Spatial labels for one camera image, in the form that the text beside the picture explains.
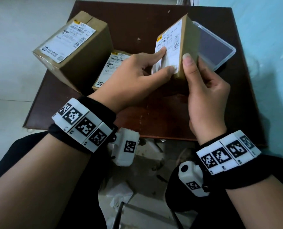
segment black pants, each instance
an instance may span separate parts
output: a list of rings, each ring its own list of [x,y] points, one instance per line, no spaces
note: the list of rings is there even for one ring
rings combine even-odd
[[[27,154],[48,132],[28,135],[15,141],[0,161],[0,177]],[[99,207],[98,189],[105,176],[110,159],[106,150],[92,155],[72,193],[57,228],[106,228]],[[272,163],[272,173],[283,183],[283,159],[267,156]],[[195,210],[198,215],[191,228],[244,228],[225,190],[211,192],[208,197],[198,198],[191,194],[178,178],[179,166],[171,174],[166,190],[166,203],[175,212]]]

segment table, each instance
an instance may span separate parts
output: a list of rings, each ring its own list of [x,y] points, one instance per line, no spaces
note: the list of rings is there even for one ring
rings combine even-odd
[[[231,8],[76,1],[70,18],[80,11],[109,24],[115,49],[128,53],[153,53],[156,38],[188,13],[213,33],[233,45],[237,52],[216,72],[231,85],[225,121],[231,130],[241,129],[256,145],[266,146],[242,45]],[[90,74],[94,82],[99,74]],[[51,116],[80,94],[46,72],[24,123],[26,128],[47,129]],[[117,115],[115,124],[139,132],[141,137],[196,140],[189,130],[187,96],[150,96]]]

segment person's left hand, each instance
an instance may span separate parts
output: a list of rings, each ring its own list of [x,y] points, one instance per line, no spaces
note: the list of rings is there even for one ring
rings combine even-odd
[[[88,97],[97,100],[118,113],[122,109],[143,100],[151,92],[170,80],[173,66],[147,75],[145,68],[157,63],[166,53],[163,47],[155,54],[134,54],[127,58],[113,75],[97,91]]]

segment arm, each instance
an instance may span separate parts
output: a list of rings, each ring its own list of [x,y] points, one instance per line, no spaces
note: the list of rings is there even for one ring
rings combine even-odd
[[[132,55],[89,97],[115,113],[142,100],[174,72],[166,67],[144,76],[165,52]],[[90,157],[46,135],[0,178],[0,228],[55,228]]]
[[[224,134],[230,86],[199,60],[183,57],[189,84],[190,129],[200,145]],[[226,190],[246,228],[283,228],[283,184],[274,176],[247,187]]]

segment person's left arm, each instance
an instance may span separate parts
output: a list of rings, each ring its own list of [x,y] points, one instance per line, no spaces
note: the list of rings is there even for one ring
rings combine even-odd
[[[173,67],[166,67],[144,76],[144,69],[165,52],[163,48],[152,55],[132,55],[88,97],[115,113],[142,100],[174,73]],[[46,135],[0,177],[0,228],[54,228],[90,157]]]

